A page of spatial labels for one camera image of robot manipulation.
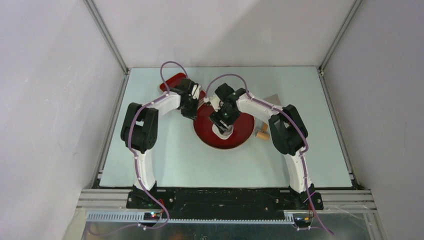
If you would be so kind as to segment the round red plate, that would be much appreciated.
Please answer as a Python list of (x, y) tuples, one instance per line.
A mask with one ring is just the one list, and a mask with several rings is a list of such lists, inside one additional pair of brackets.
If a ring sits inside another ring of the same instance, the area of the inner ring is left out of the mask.
[(228, 139), (221, 139), (213, 132), (213, 123), (209, 116), (213, 108), (202, 104), (197, 110), (197, 118), (193, 122), (196, 135), (206, 145), (220, 150), (234, 149), (246, 142), (255, 128), (255, 118), (247, 113), (241, 113), (233, 125), (233, 132)]

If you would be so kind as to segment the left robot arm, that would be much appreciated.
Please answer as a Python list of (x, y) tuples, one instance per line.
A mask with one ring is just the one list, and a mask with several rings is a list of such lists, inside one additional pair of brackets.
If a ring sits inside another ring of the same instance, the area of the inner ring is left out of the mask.
[(151, 189), (156, 185), (153, 172), (152, 148), (158, 139), (159, 119), (173, 110), (192, 121), (197, 119), (201, 95), (198, 83), (182, 78), (179, 85), (166, 90), (158, 98), (138, 104), (128, 105), (120, 138), (134, 155), (134, 187), (143, 190), (138, 201), (145, 208), (153, 208), (158, 202), (158, 194)]

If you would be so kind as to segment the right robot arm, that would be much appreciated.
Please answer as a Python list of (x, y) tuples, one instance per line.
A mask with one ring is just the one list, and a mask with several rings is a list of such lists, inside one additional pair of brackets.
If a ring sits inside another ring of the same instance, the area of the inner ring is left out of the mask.
[(306, 138), (308, 131), (295, 106), (275, 105), (257, 98), (244, 88), (233, 90), (226, 83), (215, 90), (215, 94), (205, 97), (203, 102), (212, 107), (209, 120), (213, 123), (213, 133), (227, 140), (234, 132), (234, 123), (242, 113), (251, 115), (266, 123), (274, 147), (286, 158), (289, 172), (291, 204), (304, 209), (311, 202), (309, 177), (305, 153), (309, 149)]

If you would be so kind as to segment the wooden dough roller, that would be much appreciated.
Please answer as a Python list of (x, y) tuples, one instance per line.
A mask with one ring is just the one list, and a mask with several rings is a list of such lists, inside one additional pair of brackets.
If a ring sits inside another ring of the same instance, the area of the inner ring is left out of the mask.
[(264, 140), (264, 141), (268, 141), (270, 139), (270, 136), (271, 136), (268, 133), (268, 128), (269, 128), (268, 124), (263, 122), (261, 127), (256, 129), (255, 137), (257, 137), (261, 140)]

